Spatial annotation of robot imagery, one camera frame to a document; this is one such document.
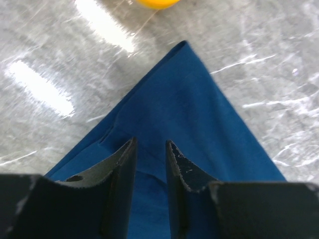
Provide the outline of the blue printed t-shirt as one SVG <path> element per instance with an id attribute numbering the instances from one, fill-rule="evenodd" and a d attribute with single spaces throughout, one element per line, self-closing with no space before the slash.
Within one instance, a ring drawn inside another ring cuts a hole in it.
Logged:
<path id="1" fill-rule="evenodd" d="M 131 239 L 170 237 L 168 140 L 218 180 L 285 180 L 186 41 L 163 57 L 47 177 L 66 180 L 109 157 L 132 137 L 138 140 L 138 159 Z"/>

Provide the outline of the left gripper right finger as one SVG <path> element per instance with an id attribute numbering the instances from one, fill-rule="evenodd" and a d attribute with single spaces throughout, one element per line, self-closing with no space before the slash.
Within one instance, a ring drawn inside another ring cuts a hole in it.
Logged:
<path id="1" fill-rule="evenodd" d="M 166 143 L 173 239 L 316 239 L 319 187 L 314 183 L 222 182 Z"/>

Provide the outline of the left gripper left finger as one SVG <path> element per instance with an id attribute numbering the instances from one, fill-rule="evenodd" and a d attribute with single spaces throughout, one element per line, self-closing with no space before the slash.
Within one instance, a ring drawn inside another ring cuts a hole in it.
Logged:
<path id="1" fill-rule="evenodd" d="M 91 168 L 53 181 L 38 174 L 0 176 L 3 239 L 125 239 L 137 140 Z"/>

